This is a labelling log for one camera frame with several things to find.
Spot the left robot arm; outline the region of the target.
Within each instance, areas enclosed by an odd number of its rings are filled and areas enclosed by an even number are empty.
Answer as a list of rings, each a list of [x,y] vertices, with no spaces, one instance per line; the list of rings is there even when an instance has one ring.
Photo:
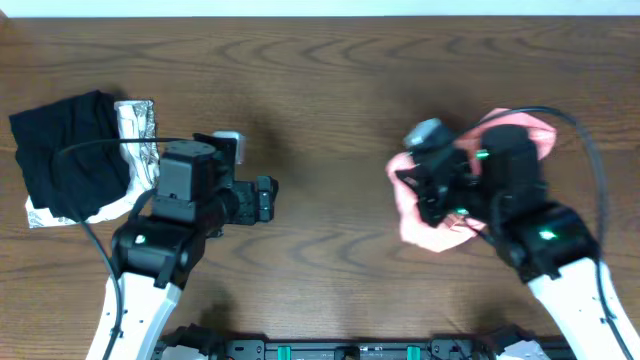
[[[221,236],[226,225],[252,226],[274,218],[277,181],[235,178],[244,145],[244,136],[233,131],[167,143],[155,187],[138,197],[113,234],[110,278],[88,358],[223,355],[214,340],[197,346],[184,330],[166,344],[158,341],[207,239]]]

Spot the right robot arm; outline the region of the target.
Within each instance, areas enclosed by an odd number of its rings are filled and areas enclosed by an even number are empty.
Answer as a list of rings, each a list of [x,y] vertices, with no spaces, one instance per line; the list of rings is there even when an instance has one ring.
[[[485,223],[485,239],[552,316],[578,359],[636,359],[639,335],[617,297],[600,247],[580,216],[549,200],[525,128],[484,131],[467,152],[436,119],[405,139],[415,165],[399,180],[430,226],[448,215]]]

